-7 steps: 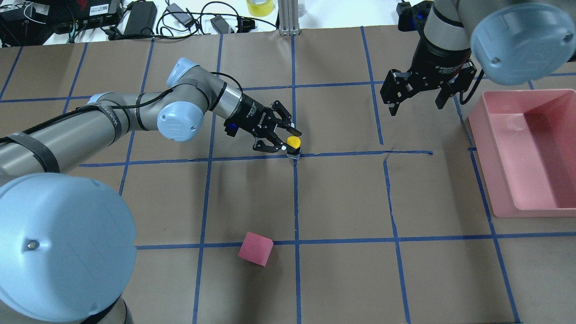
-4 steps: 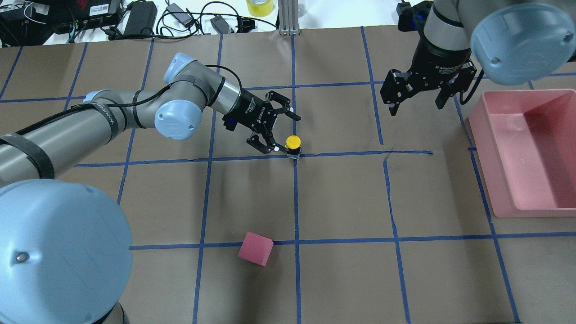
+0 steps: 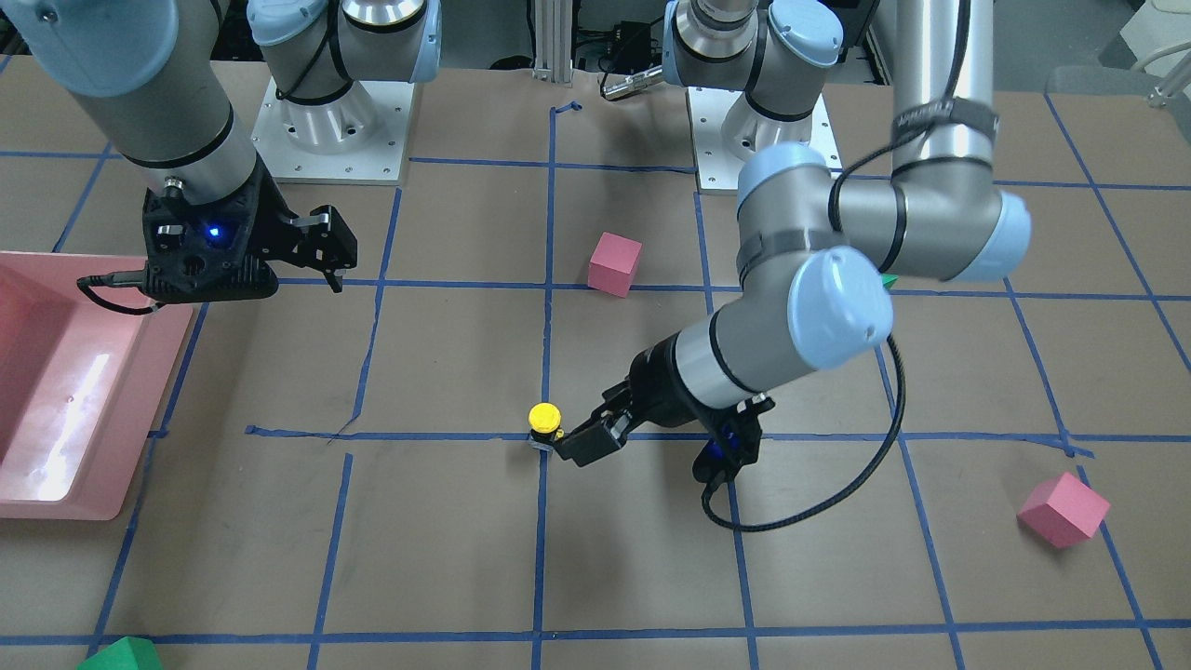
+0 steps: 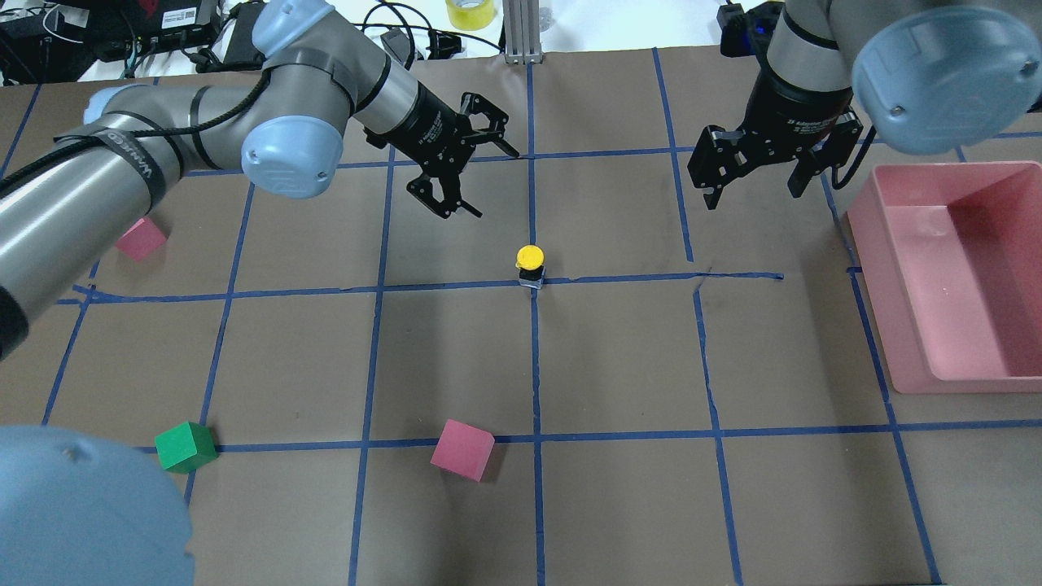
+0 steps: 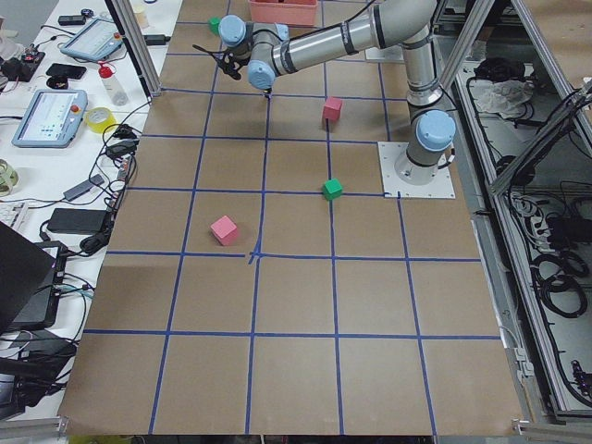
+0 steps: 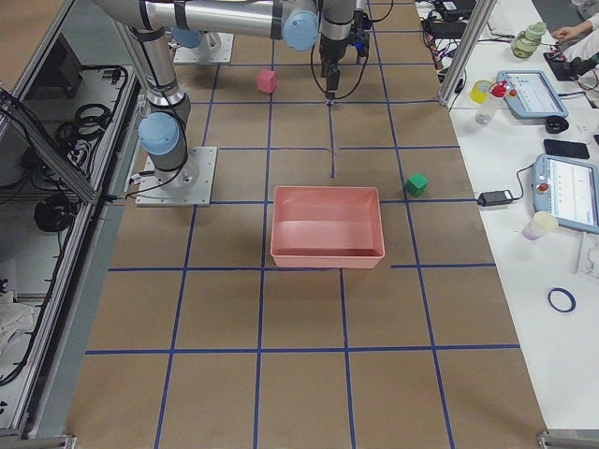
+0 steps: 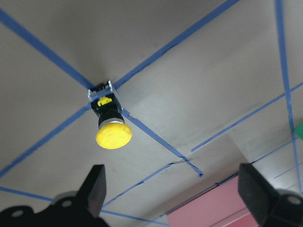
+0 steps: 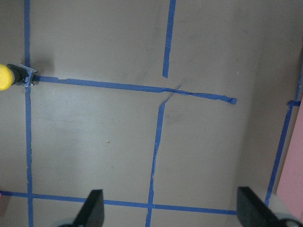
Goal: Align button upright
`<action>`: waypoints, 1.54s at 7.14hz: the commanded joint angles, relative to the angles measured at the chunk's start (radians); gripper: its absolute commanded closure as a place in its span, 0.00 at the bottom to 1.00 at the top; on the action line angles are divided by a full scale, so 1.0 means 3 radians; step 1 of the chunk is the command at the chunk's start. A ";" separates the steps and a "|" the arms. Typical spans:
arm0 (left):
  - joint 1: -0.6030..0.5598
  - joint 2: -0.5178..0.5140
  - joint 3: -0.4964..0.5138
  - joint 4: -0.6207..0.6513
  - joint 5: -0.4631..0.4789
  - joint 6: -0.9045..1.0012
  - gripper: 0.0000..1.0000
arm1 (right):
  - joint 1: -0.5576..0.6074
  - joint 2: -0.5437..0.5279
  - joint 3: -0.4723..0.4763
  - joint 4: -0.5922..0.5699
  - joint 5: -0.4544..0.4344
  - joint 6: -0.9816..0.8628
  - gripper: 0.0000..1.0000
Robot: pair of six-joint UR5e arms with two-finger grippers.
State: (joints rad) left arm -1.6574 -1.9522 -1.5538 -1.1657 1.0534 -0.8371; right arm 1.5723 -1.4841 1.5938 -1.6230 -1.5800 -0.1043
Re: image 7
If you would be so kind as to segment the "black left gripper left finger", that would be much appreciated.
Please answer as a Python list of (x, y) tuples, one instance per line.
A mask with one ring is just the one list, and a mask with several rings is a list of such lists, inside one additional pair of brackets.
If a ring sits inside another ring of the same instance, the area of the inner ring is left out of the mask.
[(14, 206), (0, 212), (2, 227), (105, 227), (99, 217), (106, 197), (104, 165), (94, 165), (78, 191), (58, 195), (44, 210)]

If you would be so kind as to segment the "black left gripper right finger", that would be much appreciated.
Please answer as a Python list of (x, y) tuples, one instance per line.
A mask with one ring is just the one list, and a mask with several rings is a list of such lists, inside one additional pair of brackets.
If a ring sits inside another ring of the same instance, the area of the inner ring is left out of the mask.
[(238, 171), (238, 193), (260, 227), (301, 227), (303, 196), (297, 192), (275, 189), (249, 163)]

